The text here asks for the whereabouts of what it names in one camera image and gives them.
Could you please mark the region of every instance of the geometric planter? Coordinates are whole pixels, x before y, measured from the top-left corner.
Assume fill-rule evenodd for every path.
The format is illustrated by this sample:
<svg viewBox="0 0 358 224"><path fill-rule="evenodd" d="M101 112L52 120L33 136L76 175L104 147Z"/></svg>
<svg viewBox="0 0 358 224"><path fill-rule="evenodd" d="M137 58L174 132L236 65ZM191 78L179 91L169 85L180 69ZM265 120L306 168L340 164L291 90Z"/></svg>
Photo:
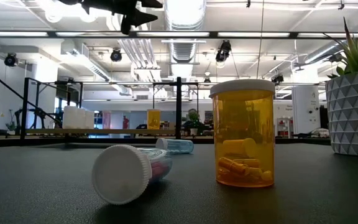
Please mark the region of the geometric planter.
<svg viewBox="0 0 358 224"><path fill-rule="evenodd" d="M328 81L326 95L334 152L358 156L358 72Z"/></svg>

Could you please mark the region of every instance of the ceiling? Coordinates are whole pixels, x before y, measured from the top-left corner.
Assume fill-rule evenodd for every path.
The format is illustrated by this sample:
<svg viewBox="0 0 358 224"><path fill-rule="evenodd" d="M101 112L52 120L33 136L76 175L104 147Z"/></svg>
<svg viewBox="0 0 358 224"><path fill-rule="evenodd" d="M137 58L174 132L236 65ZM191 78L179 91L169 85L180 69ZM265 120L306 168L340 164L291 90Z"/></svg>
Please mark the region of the ceiling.
<svg viewBox="0 0 358 224"><path fill-rule="evenodd" d="M261 31L262 0L252 0L250 8L246 1L207 0L207 10L203 30L207 31ZM266 0L263 11L263 30L280 32L343 32L343 17L353 30L358 28L358 0L345 0L345 8L338 10L340 0ZM149 30L165 30L164 12L147 10L158 16L158 20L148 24ZM39 8L37 1L0 0L0 30L109 30L106 18L99 17L94 22L83 22L79 17L63 17L57 23L50 23L45 18L45 11ZM223 82L236 78L261 78L271 69L294 55L307 55L330 44L329 40L262 40L233 39L232 55L226 60L223 68L216 68L214 55L222 40L208 39L205 44L198 44L196 63L192 75L203 80L205 72ZM72 76L79 80L93 81L94 75L83 65L67 60L61 55L62 39L0 39L0 45L36 46L53 55L61 65L60 76ZM131 61L123 54L120 62L112 62L109 58L112 48L120 47L117 39L76 39L76 43L84 43L90 49L90 57L105 70L129 76ZM170 57L167 44L161 39L152 39L152 47L161 67L161 77L170 74ZM335 70L331 63L318 65L320 80ZM290 74L285 74L285 81L290 81Z"/></svg>

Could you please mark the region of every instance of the pill bottle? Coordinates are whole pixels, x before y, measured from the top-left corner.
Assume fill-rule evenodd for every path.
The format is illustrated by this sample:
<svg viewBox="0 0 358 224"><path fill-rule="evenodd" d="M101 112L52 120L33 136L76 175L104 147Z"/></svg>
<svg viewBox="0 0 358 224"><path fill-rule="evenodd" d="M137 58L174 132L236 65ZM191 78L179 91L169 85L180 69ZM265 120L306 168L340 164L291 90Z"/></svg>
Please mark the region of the pill bottle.
<svg viewBox="0 0 358 224"><path fill-rule="evenodd" d="M147 129L160 129L160 115L160 110L147 110Z"/></svg>
<svg viewBox="0 0 358 224"><path fill-rule="evenodd" d="M164 178L171 168L172 159L163 149L111 146L96 158L92 183L103 200L123 205L142 195L149 184Z"/></svg>
<svg viewBox="0 0 358 224"><path fill-rule="evenodd" d="M274 183L274 83L233 80L211 88L216 180L238 187Z"/></svg>
<svg viewBox="0 0 358 224"><path fill-rule="evenodd" d="M193 152L194 144L190 140L159 138L155 143L157 149L167 150L169 154L187 154Z"/></svg>

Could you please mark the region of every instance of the white wall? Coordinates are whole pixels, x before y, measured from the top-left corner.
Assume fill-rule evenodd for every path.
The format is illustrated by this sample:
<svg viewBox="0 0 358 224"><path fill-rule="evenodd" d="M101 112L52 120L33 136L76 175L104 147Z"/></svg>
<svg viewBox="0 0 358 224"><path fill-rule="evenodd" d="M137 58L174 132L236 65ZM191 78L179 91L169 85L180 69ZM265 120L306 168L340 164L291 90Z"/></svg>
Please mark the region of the white wall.
<svg viewBox="0 0 358 224"><path fill-rule="evenodd" d="M0 79L23 95L25 70L20 67L9 68L0 59ZM6 129L5 123L10 123L9 110L14 113L22 107L22 100L0 83L0 129Z"/></svg>

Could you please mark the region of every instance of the person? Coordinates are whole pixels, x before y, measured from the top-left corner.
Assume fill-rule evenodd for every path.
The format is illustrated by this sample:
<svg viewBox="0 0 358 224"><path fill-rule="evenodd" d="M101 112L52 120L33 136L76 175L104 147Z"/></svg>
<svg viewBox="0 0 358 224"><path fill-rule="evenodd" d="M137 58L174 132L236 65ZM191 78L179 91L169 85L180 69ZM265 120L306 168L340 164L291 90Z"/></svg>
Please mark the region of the person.
<svg viewBox="0 0 358 224"><path fill-rule="evenodd" d="M122 122L122 128L128 129L129 119L124 116L124 121Z"/></svg>

